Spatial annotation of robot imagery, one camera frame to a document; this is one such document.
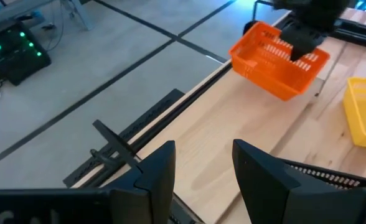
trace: black bracket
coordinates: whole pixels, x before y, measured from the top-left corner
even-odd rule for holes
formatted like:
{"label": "black bracket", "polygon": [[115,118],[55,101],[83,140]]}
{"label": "black bracket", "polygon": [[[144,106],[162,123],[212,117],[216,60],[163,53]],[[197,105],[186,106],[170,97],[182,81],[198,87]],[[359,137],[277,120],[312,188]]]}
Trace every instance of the black bracket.
{"label": "black bracket", "polygon": [[[275,0],[274,2],[280,2],[281,4],[279,5],[270,1],[256,0],[254,3],[252,20],[256,20],[258,4],[273,6],[275,9],[286,8],[283,4],[285,1]],[[337,4],[337,8],[340,9],[340,7],[345,5],[346,1],[341,3],[333,1],[333,3]],[[318,16],[323,15],[315,14],[321,12],[320,10],[313,12],[313,15],[306,15],[307,12],[312,12],[311,10],[312,9],[304,9],[303,11],[297,10],[296,14],[295,12],[291,12],[286,18],[276,25],[277,28],[281,29],[281,39],[292,43],[295,46],[291,53],[291,60],[300,58],[304,53],[312,52],[318,45],[322,44],[323,40],[327,36],[366,47],[366,25],[349,21],[347,19],[337,19],[333,22],[332,19],[338,17],[339,15],[337,15],[337,13],[340,13],[340,11],[331,10],[326,12],[327,18],[321,19],[321,22],[324,22],[323,29],[311,29],[309,26],[303,24],[297,19],[298,16],[302,19],[308,18],[305,19],[305,21],[310,22],[311,24],[317,24],[315,21],[318,20]]]}
{"label": "black bracket", "polygon": [[[114,133],[99,120],[95,121],[93,125],[97,131],[108,141],[108,144],[110,144],[112,148],[118,152],[119,155],[121,155],[128,165],[134,166],[139,163],[139,159],[135,159],[136,154],[124,139]],[[119,162],[116,162],[115,159],[104,157],[94,149],[92,149],[90,153],[109,168],[112,168],[113,166],[119,166]],[[199,224],[202,223],[202,221],[176,194],[174,194],[169,214],[169,223]]]}
{"label": "black bracket", "polygon": [[[169,123],[171,123],[176,117],[178,117],[186,108],[188,108],[198,97],[200,97],[203,93],[205,93],[214,83],[216,83],[219,79],[221,79],[230,69],[232,68],[232,64],[228,64],[225,67],[223,67],[221,70],[219,70],[211,79],[206,81],[200,88],[198,88],[196,91],[194,91],[190,96],[188,96],[186,99],[184,99],[181,103],[179,103],[178,106],[176,106],[171,112],[169,112],[165,117],[161,118],[153,127],[149,128],[139,139],[135,140],[131,146],[134,151],[139,151],[142,147],[144,147],[152,138],[154,138],[158,133],[160,133]],[[162,104],[165,107],[159,105],[154,105],[153,108],[150,109],[150,111],[155,110],[156,108],[163,108],[162,110],[157,109],[157,115],[156,116],[150,116],[152,118],[157,117],[159,114],[161,114],[164,110],[166,110],[166,107],[169,107],[177,100],[166,100],[166,102],[162,103],[165,99],[162,99],[158,104]],[[137,122],[132,124],[134,126],[136,123],[142,124],[142,122],[138,122],[141,119],[145,119],[146,122],[144,122],[144,125],[148,124],[147,115],[144,114],[142,117],[140,117]],[[127,128],[123,133],[129,132],[129,128]],[[125,139],[125,141],[128,141],[129,138],[124,138],[124,135],[121,133],[120,136]],[[107,156],[111,156],[114,151],[112,147],[107,144],[105,147],[103,147],[99,152],[107,153]],[[65,185],[67,187],[71,187],[73,184],[78,182],[82,177],[84,177],[87,173],[89,173],[93,168],[100,165],[101,162],[98,160],[95,160],[94,158],[90,158],[86,163],[82,164],[76,171],[74,171],[71,175],[69,175],[66,179],[63,180]],[[125,163],[120,159],[118,165],[120,167],[116,168],[113,167],[112,169],[102,169],[101,171],[97,172],[90,180],[86,181],[81,187],[98,187],[101,184],[104,183],[107,179],[109,179],[116,171],[118,171],[122,166],[125,165]],[[190,224],[196,224],[196,223],[202,223],[200,218],[198,218],[199,221],[194,219],[193,217],[196,217],[195,213],[190,210],[187,206],[180,206],[180,204],[184,205],[183,202],[178,198],[178,196],[174,195],[174,200],[171,205],[172,212],[177,209],[181,208],[181,211],[186,212],[189,216],[187,217],[187,221],[184,222],[184,219],[181,218],[181,223],[190,223]]]}

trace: electronic device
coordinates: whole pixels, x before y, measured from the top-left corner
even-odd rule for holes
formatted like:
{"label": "electronic device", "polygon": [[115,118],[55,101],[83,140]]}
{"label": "electronic device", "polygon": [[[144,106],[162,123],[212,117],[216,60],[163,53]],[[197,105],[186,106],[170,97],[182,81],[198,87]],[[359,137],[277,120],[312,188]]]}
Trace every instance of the electronic device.
{"label": "electronic device", "polygon": [[166,224],[175,161],[168,141],[100,189],[0,190],[0,224]]}
{"label": "electronic device", "polygon": [[13,85],[50,65],[46,50],[20,21],[0,23],[0,76]]}
{"label": "electronic device", "polygon": [[237,139],[233,163],[252,224],[366,224],[362,177],[277,159]]}
{"label": "electronic device", "polygon": [[275,9],[288,9],[295,15],[280,39],[293,46],[291,60],[311,53],[340,26],[339,17],[350,0],[273,0]]}

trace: wooden plank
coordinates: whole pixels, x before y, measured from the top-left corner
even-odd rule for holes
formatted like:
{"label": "wooden plank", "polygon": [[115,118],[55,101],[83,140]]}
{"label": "wooden plank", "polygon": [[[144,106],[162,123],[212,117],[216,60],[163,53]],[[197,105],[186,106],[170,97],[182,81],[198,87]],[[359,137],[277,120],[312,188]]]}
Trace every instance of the wooden plank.
{"label": "wooden plank", "polygon": [[241,194],[237,196],[232,205],[217,222],[218,224],[251,224],[250,216],[246,211],[244,199]]}
{"label": "wooden plank", "polygon": [[175,193],[205,223],[215,223],[238,195],[232,141],[244,139],[270,152],[322,85],[283,102],[229,71],[139,153],[145,158],[175,140]]}
{"label": "wooden plank", "polygon": [[[280,20],[284,19],[287,15],[289,14],[289,12],[287,12],[284,16],[281,17]],[[328,74],[331,72],[331,68],[334,66],[337,58],[339,57],[339,55],[342,52],[344,46],[344,42],[341,40],[337,40],[337,39],[333,39],[333,38],[328,38],[321,46],[320,48],[322,50],[325,50],[327,52],[330,53],[331,58],[328,61],[328,63],[326,64],[326,66],[322,69],[322,71],[318,74],[318,78],[320,78],[321,80],[325,80],[328,77]],[[214,71],[213,73],[211,73],[207,78],[205,78],[204,80],[202,80],[202,82],[200,82],[197,86],[195,86],[193,89],[191,89],[191,91],[187,92],[185,94],[185,96],[183,96],[179,101],[177,101],[176,103],[174,103],[168,110],[166,110],[165,112],[163,112],[162,115],[160,115],[158,118],[156,118],[153,122],[151,122],[150,124],[148,124],[143,130],[141,130],[137,135],[135,135],[134,138],[132,138],[129,143],[131,144],[132,142],[134,142],[135,140],[137,140],[138,138],[140,138],[140,136],[142,136],[144,133],[146,133],[146,131],[149,130],[149,128],[151,128],[152,126],[154,126],[160,119],[162,119],[165,115],[167,115],[168,113],[170,113],[176,106],[178,106],[179,104],[181,104],[187,97],[189,97],[191,94],[193,94],[198,88],[200,88],[202,85],[204,85],[208,80],[210,80],[212,77],[214,77],[219,71],[221,71],[221,69],[223,69],[224,67],[226,67],[228,64],[230,63],[230,60],[227,61],[226,63],[224,63],[220,68],[218,68],[216,71]],[[98,167],[94,168],[89,174],[87,174],[86,176],[84,176],[81,180],[79,180],[76,184],[74,184],[72,187],[73,188],[77,188],[79,186],[81,186],[82,184],[84,184],[90,177],[92,177],[93,175],[95,175],[97,172],[99,172],[101,169],[103,168],[103,165],[99,165]]]}

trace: concrete floor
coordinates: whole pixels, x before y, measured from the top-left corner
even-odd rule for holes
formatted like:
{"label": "concrete floor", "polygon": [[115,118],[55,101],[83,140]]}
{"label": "concrete floor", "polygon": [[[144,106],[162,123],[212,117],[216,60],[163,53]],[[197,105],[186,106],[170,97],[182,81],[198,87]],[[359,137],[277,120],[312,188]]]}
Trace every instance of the concrete floor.
{"label": "concrete floor", "polygon": [[[173,35],[228,3],[104,2]],[[243,25],[251,17],[251,2],[235,1],[182,38],[228,59],[227,51],[240,38]],[[55,1],[57,32],[64,22],[64,33],[60,44],[49,53],[53,64],[19,86],[6,85],[2,89],[0,189],[65,187],[62,180],[89,158],[88,150],[105,144],[91,125],[94,120],[102,120],[118,133],[172,89],[185,93],[220,66],[203,52],[169,42],[171,36],[98,2],[90,1],[84,7],[95,25],[91,31],[67,13],[62,17]],[[52,6],[45,6],[42,12],[52,18]],[[260,7],[258,19],[273,23],[283,13]],[[45,48],[50,36],[56,37],[51,45],[58,37],[51,31],[38,30],[35,34]],[[165,48],[81,106],[72,107],[160,46]],[[49,122],[54,118],[56,123]]]}

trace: orange basket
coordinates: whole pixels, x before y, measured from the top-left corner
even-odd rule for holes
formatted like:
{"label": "orange basket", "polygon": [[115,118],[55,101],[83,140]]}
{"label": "orange basket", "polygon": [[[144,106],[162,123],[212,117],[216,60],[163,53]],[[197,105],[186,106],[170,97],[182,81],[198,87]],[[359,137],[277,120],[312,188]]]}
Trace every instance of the orange basket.
{"label": "orange basket", "polygon": [[292,45],[281,31],[257,22],[229,51],[234,71],[286,101],[304,93],[329,60],[320,49],[292,62]]}

